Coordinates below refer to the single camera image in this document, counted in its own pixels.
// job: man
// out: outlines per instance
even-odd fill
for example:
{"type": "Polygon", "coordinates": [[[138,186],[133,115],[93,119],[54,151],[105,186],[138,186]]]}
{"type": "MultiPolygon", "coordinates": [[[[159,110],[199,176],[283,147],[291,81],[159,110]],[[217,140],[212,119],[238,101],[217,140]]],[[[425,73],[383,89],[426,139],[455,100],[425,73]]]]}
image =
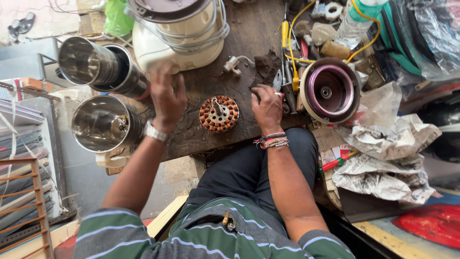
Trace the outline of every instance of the man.
{"type": "Polygon", "coordinates": [[[171,84],[172,64],[150,71],[156,117],[104,199],[83,218],[75,259],[94,258],[354,258],[330,234],[311,190],[318,147],[311,132],[282,133],[282,100],[266,85],[252,91],[252,107],[266,150],[241,147],[215,162],[190,192],[163,242],[150,238],[141,213],[161,161],[165,139],[183,114],[184,78],[171,84]]]}

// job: green plastic bag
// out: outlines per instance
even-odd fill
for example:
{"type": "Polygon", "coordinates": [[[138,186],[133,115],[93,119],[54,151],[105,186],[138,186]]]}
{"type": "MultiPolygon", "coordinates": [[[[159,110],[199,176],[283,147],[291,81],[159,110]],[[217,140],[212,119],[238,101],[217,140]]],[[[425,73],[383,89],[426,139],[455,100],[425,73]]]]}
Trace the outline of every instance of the green plastic bag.
{"type": "Polygon", "coordinates": [[[126,0],[109,0],[105,6],[105,31],[118,37],[125,36],[132,31],[134,19],[123,13],[128,4],[126,0]]]}

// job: man's arm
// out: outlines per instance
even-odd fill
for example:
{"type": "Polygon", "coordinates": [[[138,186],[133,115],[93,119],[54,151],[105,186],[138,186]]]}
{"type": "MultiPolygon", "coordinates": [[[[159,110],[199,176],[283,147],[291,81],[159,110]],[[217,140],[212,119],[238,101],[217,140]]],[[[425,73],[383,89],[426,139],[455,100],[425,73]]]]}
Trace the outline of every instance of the man's arm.
{"type": "MultiPolygon", "coordinates": [[[[262,133],[270,135],[282,131],[282,101],[276,90],[266,85],[252,88],[252,106],[262,133]]],[[[270,147],[268,153],[268,177],[276,208],[280,213],[289,237],[298,242],[310,230],[328,227],[316,206],[313,194],[302,171],[287,146],[270,147]]]]}
{"type": "MultiPolygon", "coordinates": [[[[149,73],[150,96],[156,112],[152,125],[167,134],[173,131],[187,103],[184,77],[179,75],[176,93],[171,86],[170,73],[177,70],[175,66],[163,64],[149,73]]],[[[105,196],[102,207],[127,208],[140,214],[149,198],[164,147],[165,143],[145,137],[105,196]]]]}

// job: knee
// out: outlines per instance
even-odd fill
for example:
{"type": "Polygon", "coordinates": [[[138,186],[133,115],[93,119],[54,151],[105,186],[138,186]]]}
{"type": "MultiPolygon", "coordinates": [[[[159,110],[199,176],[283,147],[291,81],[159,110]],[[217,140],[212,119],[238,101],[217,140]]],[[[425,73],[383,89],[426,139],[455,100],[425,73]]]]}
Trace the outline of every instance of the knee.
{"type": "Polygon", "coordinates": [[[318,144],[311,131],[301,128],[290,128],[285,132],[290,146],[312,148],[316,152],[318,151],[318,144]]]}

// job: white mixer grinder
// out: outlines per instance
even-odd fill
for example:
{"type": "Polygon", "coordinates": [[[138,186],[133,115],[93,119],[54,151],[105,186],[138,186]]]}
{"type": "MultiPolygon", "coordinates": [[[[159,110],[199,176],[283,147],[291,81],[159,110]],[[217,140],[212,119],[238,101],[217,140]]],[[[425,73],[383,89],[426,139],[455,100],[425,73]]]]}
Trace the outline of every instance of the white mixer grinder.
{"type": "Polygon", "coordinates": [[[230,28],[222,0],[128,0],[132,45],[140,69],[173,60],[180,70],[212,63],[230,28]]]}

